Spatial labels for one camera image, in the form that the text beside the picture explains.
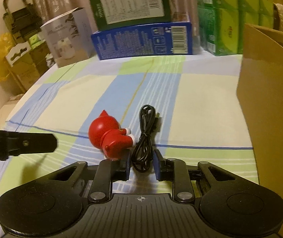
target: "circular black cover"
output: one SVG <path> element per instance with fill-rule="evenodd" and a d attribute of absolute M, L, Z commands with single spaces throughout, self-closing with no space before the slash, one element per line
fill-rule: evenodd
<path fill-rule="evenodd" d="M 0 224 L 15 235 L 57 233 L 74 223 L 81 211 L 81 198 L 62 181 L 30 182 L 0 197 Z"/>
<path fill-rule="evenodd" d="M 282 198 L 257 184 L 218 182 L 202 197 L 199 209 L 216 230 L 230 236 L 265 236 L 283 222 Z"/>

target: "plastic bag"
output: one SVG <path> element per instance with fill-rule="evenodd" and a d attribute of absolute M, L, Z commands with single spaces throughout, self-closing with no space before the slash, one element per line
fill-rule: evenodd
<path fill-rule="evenodd" d="M 4 33 L 0 36 L 0 82 L 4 82 L 9 78 L 9 63 L 5 56 L 16 45 L 10 33 Z"/>

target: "metal screw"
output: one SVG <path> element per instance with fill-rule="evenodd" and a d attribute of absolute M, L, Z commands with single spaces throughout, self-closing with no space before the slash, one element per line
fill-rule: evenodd
<path fill-rule="evenodd" d="M 182 200 L 189 200 L 193 197 L 193 195 L 190 192 L 182 191 L 177 194 L 177 197 Z"/>
<path fill-rule="evenodd" d="M 90 196 L 94 200 L 101 200 L 106 197 L 105 193 L 100 191 L 93 192 Z"/>

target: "bed sheet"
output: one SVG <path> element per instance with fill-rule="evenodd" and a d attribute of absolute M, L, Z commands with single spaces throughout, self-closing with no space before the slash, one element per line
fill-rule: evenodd
<path fill-rule="evenodd" d="M 88 128 L 102 110 L 140 135 L 139 109 L 153 105 L 161 129 L 155 137 L 164 157 L 196 165 L 207 160 L 258 183 L 253 149 L 237 97 L 241 56 L 151 56 L 98 61 L 96 57 L 52 68 L 24 95 L 6 130 L 50 132 L 54 153 L 0 161 L 0 195 L 78 160 L 98 164 L 103 153 L 88 140 Z M 118 193 L 171 192 L 153 171 L 115 182 Z"/>

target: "white box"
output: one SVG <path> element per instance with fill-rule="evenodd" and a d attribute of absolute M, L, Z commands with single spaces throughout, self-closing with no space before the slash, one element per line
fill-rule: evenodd
<path fill-rule="evenodd" d="M 41 26 L 59 67 L 90 58 L 94 53 L 92 30 L 84 8 L 75 8 Z"/>

